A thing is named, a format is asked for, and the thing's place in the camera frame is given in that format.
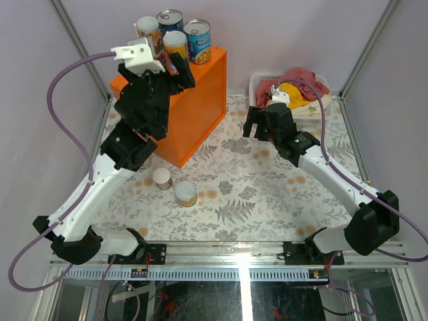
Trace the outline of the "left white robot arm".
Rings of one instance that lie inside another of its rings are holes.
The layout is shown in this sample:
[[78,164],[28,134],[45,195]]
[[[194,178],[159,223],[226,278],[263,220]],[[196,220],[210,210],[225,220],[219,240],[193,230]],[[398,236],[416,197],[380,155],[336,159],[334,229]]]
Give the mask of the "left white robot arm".
[[146,260],[147,243],[137,230],[102,230],[93,227],[92,221],[113,192],[155,152],[158,141],[167,137],[171,96],[195,87],[187,59],[174,53],[172,63],[177,74],[152,67],[133,72],[119,64],[118,71],[128,82],[114,105],[120,121],[68,200],[55,213],[33,221],[64,261],[82,265],[98,254],[115,255],[124,263]]

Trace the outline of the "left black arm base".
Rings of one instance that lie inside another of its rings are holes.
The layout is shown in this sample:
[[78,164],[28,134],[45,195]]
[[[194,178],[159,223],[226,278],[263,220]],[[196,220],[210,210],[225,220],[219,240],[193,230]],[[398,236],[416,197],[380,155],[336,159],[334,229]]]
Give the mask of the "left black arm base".
[[117,254],[108,256],[108,263],[122,265],[144,265],[148,269],[151,265],[164,265],[167,256],[167,245],[160,243],[147,243],[144,237],[135,229],[127,227],[127,232],[137,241],[136,249],[130,255]]

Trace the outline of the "tall yellow canister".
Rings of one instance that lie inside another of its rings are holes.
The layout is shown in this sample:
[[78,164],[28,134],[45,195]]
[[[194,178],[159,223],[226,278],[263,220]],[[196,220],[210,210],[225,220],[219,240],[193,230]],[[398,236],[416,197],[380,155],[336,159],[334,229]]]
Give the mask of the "tall yellow canister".
[[188,48],[187,48],[187,36],[182,31],[168,31],[163,37],[163,43],[165,47],[166,57],[166,68],[170,75],[178,75],[179,71],[173,63],[171,55],[180,54],[184,63],[188,66]]

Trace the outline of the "small cup white lid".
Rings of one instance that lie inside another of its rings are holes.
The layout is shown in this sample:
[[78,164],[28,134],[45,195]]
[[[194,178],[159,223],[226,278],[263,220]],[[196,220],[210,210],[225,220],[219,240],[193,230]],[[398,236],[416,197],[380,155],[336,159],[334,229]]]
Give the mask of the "small cup white lid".
[[152,179],[156,186],[162,191],[166,191],[173,185],[171,172],[166,168],[156,169],[152,174]]

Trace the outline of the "blue cup white lid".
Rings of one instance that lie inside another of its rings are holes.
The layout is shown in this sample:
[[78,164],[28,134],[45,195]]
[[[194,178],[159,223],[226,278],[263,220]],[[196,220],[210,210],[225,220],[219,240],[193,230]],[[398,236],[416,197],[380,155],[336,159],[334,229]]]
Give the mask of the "blue cup white lid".
[[165,60],[165,47],[160,24],[155,17],[141,17],[136,22],[136,32],[139,37],[148,37],[151,39],[154,56],[157,60]]

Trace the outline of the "light blue soup can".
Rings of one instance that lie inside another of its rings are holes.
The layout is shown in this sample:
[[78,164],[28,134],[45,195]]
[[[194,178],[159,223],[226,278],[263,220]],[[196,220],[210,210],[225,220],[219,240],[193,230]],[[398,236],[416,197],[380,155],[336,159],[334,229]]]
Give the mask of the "light blue soup can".
[[211,60],[211,26],[203,19],[186,22],[183,31],[187,36],[189,59],[193,64],[202,65]]

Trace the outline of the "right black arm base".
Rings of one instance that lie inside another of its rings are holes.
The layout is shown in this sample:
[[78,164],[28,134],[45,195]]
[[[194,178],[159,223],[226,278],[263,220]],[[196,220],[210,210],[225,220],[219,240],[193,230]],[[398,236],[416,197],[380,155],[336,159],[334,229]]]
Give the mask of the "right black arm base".
[[340,258],[348,242],[344,227],[323,227],[303,241],[284,241],[276,257],[286,265],[344,265]]

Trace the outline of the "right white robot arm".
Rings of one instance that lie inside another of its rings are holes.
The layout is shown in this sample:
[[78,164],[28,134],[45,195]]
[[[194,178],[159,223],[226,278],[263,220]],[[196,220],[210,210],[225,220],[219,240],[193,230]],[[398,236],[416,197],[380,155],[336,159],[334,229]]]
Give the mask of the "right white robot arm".
[[250,107],[243,136],[252,132],[256,139],[271,142],[282,158],[326,187],[351,216],[345,225],[321,228],[306,238],[304,253],[309,262],[321,263],[329,253],[347,249],[368,255],[398,234],[397,196],[392,191],[378,192],[323,154],[320,141],[298,130],[284,103]]

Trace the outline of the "dark blue tin can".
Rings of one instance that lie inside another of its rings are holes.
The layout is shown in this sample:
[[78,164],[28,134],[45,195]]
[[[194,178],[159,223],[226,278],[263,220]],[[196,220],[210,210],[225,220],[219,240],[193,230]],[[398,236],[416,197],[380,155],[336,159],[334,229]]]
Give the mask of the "dark blue tin can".
[[159,24],[162,35],[165,35],[170,31],[182,31],[183,30],[183,14],[177,9],[167,9],[161,11],[156,19]]

